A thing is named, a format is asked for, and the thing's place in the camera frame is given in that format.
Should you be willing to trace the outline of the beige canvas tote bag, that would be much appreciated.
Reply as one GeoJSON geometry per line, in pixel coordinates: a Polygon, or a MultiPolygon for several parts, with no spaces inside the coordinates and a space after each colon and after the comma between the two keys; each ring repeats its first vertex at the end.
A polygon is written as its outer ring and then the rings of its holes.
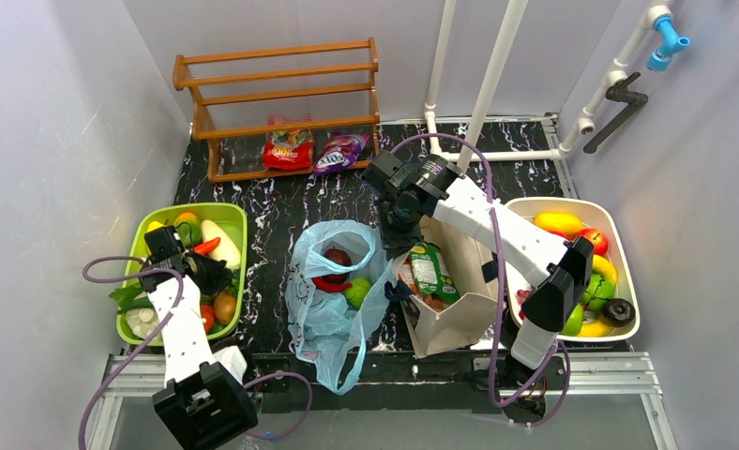
{"type": "Polygon", "coordinates": [[[498,281],[482,265],[492,253],[465,232],[424,218],[423,239],[395,260],[401,305],[417,358],[477,343],[495,322],[498,281]]]}

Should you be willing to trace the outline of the dark red apple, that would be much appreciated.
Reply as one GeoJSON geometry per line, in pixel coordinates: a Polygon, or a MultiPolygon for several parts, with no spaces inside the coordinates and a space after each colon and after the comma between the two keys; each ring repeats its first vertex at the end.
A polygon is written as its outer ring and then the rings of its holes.
{"type": "MultiPolygon", "coordinates": [[[[352,259],[348,255],[347,252],[344,250],[332,247],[329,248],[325,253],[324,257],[331,261],[332,263],[336,263],[337,265],[348,267],[351,266],[352,259]]],[[[344,284],[349,277],[348,273],[342,273],[342,274],[329,274],[326,276],[323,276],[323,280],[327,283],[330,283],[332,285],[341,285],[344,284]]]]}

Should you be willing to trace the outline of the red chili pepper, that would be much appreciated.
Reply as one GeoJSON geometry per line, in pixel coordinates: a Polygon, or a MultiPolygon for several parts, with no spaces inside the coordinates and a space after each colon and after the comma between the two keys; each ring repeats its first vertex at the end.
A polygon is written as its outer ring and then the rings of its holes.
{"type": "Polygon", "coordinates": [[[325,293],[343,293],[353,287],[351,282],[334,284],[325,280],[323,277],[313,277],[311,281],[318,290],[325,293]]]}

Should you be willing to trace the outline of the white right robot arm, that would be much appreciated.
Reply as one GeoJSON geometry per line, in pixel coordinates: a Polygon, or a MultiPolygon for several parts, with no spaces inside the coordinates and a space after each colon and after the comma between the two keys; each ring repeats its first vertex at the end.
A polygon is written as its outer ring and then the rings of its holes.
{"type": "Polygon", "coordinates": [[[525,319],[508,352],[531,371],[554,352],[560,332],[590,280],[593,246],[538,228],[482,190],[458,166],[430,155],[405,164],[383,151],[362,179],[379,195],[380,233],[388,257],[408,254],[422,240],[423,217],[456,229],[497,257],[498,281],[515,269],[532,287],[525,319]]]}

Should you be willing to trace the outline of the green Fox's candy bag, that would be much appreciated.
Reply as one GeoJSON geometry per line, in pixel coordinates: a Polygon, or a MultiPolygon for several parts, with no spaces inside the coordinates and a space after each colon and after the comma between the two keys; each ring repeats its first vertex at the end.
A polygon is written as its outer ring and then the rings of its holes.
{"type": "Polygon", "coordinates": [[[446,269],[439,247],[432,243],[419,242],[412,247],[408,258],[413,267],[416,285],[423,295],[447,305],[460,299],[461,294],[446,269]]]}

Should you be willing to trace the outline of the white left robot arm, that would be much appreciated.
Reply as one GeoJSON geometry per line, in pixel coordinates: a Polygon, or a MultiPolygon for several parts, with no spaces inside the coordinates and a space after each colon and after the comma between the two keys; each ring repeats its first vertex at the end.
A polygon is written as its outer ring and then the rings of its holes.
{"type": "Polygon", "coordinates": [[[172,226],[148,232],[140,283],[158,314],[165,355],[161,390],[152,396],[158,417],[185,449],[217,449],[257,425],[243,385],[249,367],[236,347],[210,348],[201,303],[233,278],[225,261],[184,247],[172,226]]]}

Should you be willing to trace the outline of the orange snack bag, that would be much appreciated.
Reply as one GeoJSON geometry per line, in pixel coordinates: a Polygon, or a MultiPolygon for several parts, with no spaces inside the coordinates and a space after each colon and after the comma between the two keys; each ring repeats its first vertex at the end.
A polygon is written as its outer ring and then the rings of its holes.
{"type": "Polygon", "coordinates": [[[402,262],[400,269],[398,271],[398,277],[399,277],[399,280],[401,280],[405,284],[405,286],[408,288],[409,291],[417,295],[421,294],[421,291],[418,289],[416,285],[413,267],[411,265],[411,261],[409,258],[406,258],[402,262]]]}

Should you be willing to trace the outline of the white radish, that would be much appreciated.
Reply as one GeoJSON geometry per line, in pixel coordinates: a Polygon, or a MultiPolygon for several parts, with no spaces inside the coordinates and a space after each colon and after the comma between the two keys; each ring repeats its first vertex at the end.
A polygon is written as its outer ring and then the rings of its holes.
{"type": "Polygon", "coordinates": [[[202,238],[205,241],[219,236],[221,242],[217,249],[207,255],[218,262],[225,262],[230,270],[240,269],[242,266],[242,253],[234,240],[216,222],[205,219],[202,221],[202,238]]]}

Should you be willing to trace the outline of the light blue plastic bag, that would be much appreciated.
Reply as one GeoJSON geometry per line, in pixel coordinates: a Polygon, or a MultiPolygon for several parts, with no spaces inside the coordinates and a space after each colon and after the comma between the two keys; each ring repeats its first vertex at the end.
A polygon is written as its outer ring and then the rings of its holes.
{"type": "Polygon", "coordinates": [[[294,244],[284,294],[291,349],[297,359],[315,366],[317,383],[336,395],[348,393],[359,381],[367,341],[389,306],[385,284],[392,280],[392,268],[380,230],[354,220],[315,223],[294,244]],[[329,248],[344,250],[353,264],[329,261],[324,257],[329,248]],[[372,282],[360,309],[342,293],[320,291],[311,281],[339,273],[372,282]]]}

